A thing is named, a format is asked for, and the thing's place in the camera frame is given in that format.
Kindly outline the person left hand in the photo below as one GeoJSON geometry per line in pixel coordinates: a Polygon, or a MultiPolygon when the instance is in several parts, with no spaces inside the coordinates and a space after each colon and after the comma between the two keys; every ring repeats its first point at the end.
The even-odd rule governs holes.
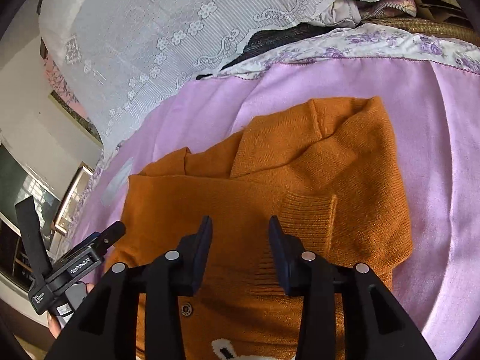
{"type": "Polygon", "coordinates": [[[47,314],[49,331],[54,337],[59,336],[61,330],[64,329],[74,312],[93,288],[92,283],[75,283],[49,309],[47,314]]]}

